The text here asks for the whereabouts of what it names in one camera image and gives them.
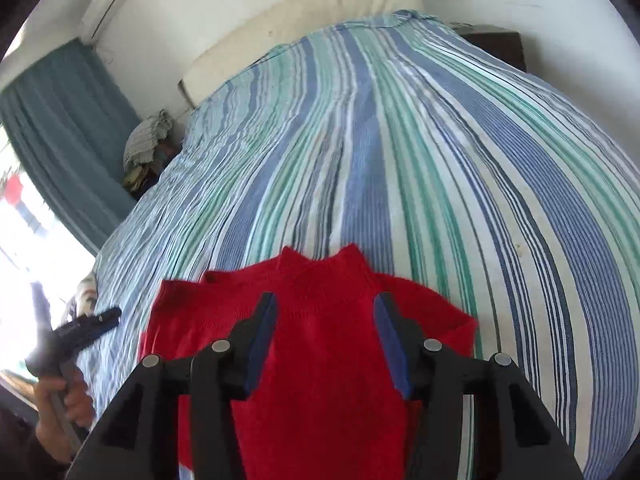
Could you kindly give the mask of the left hand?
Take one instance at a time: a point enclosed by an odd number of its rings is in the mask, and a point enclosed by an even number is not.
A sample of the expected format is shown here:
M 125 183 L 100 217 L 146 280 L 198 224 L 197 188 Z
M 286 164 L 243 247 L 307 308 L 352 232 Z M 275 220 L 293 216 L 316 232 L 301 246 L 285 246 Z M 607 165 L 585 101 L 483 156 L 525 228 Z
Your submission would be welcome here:
M 75 451 L 63 420 L 89 429 L 96 417 L 84 375 L 73 367 L 70 384 L 62 377 L 44 376 L 36 383 L 34 393 L 39 413 L 36 437 L 57 462 L 69 464 Z

